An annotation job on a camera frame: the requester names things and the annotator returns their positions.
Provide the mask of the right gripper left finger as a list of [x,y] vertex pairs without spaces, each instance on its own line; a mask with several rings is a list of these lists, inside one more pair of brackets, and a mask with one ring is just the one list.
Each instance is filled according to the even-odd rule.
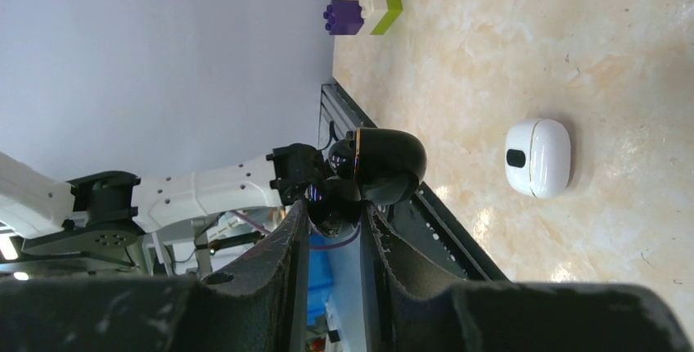
[[1,284],[4,351],[301,351],[307,203],[204,278],[44,278]]

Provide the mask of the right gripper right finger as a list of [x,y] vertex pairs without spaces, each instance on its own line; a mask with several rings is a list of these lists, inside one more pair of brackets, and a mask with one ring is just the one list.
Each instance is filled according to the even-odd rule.
[[690,351],[670,307],[618,283],[457,277],[364,203],[363,310],[370,351]]

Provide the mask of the white earbud charging case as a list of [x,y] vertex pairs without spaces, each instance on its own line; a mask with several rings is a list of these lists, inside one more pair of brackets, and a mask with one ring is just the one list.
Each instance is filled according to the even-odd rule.
[[551,119],[527,119],[514,124],[505,141],[505,175],[517,192],[540,199],[560,195],[569,185],[570,135]]

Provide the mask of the black earbud charging case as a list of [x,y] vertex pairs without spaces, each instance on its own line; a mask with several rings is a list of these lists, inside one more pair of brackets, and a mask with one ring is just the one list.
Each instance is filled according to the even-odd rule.
[[334,238],[346,224],[358,223],[363,202],[388,206],[407,200],[421,185],[426,166],[426,150],[414,135],[357,129],[330,147],[328,175],[307,188],[313,230]]

